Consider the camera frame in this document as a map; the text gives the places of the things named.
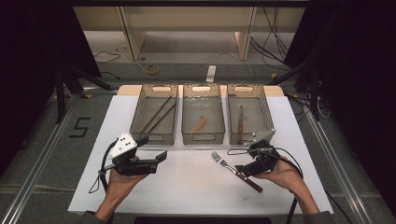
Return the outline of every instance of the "white table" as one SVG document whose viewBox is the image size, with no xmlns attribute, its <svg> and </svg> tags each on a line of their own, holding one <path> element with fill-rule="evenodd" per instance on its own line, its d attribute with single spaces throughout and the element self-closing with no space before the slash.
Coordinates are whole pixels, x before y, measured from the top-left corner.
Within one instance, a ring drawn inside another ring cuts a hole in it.
<svg viewBox="0 0 396 224">
<path fill-rule="evenodd" d="M 80 214 L 86 210 L 95 211 L 104 199 L 102 186 L 92 194 L 89 190 L 97 177 L 109 144 L 121 133 L 128 132 L 137 99 L 137 95 L 113 97 L 68 208 L 69 212 Z M 271 144 L 285 148 L 294 156 L 303 169 L 304 181 L 311 189 L 319 209 L 333 213 L 288 99 L 284 96 L 267 96 L 267 100 L 276 128 Z M 226 99 L 223 97 L 224 118 L 227 120 L 225 104 Z M 181 109 L 182 104 L 178 104 L 176 143 L 173 146 L 143 146 L 137 150 L 141 159 L 154 158 L 164 149 L 168 150 L 168 155 L 159 164 L 157 174 L 149 175 L 140 182 L 119 206 L 117 213 L 133 216 L 269 217 L 282 216 L 289 212 L 293 196 L 287 190 L 267 180 L 251 177 L 251 180 L 263 188 L 263 192 L 259 193 L 212 160 L 210 154 L 216 150 L 231 166 L 245 165 L 253 161 L 249 155 L 227 155 L 227 149 L 235 147 L 228 144 L 227 128 L 222 145 L 183 145 Z M 301 213 L 297 206 L 295 214 Z"/>
</svg>

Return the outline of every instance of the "desk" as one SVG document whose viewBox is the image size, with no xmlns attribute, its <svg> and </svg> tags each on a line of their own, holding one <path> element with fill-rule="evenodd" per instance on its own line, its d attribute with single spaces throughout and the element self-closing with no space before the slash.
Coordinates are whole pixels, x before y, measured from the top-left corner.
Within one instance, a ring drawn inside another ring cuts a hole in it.
<svg viewBox="0 0 396 224">
<path fill-rule="evenodd" d="M 80 214 L 86 210 L 95 211 L 105 197 L 102 186 L 93 194 L 88 191 L 97 177 L 108 145 L 130 128 L 139 88 L 123 86 L 120 94 L 113 97 L 68 208 L 69 212 Z M 311 189 L 319 209 L 332 213 L 288 99 L 279 87 L 265 88 L 265 91 L 268 93 L 268 105 L 276 127 L 271 144 L 285 148 L 295 157 L 302 166 L 306 185 Z M 223 108 L 226 108 L 226 98 L 222 97 L 222 101 Z M 228 144 L 228 131 L 222 145 L 183 145 L 181 109 L 182 104 L 179 104 L 176 142 L 173 146 L 143 146 L 137 150 L 137 155 L 146 159 L 153 158 L 160 150 L 166 149 L 168 157 L 159 164 L 157 174 L 149 175 L 134 188 L 119 206 L 117 213 L 134 216 L 268 217 L 282 216 L 289 212 L 293 197 L 287 190 L 269 181 L 251 177 L 263 188 L 263 192 L 258 193 L 212 160 L 210 154 L 216 150 L 231 166 L 252 162 L 248 155 L 226 154 L 226 149 L 233 147 Z M 295 213 L 301 214 L 301 209 L 297 207 Z"/>
</svg>

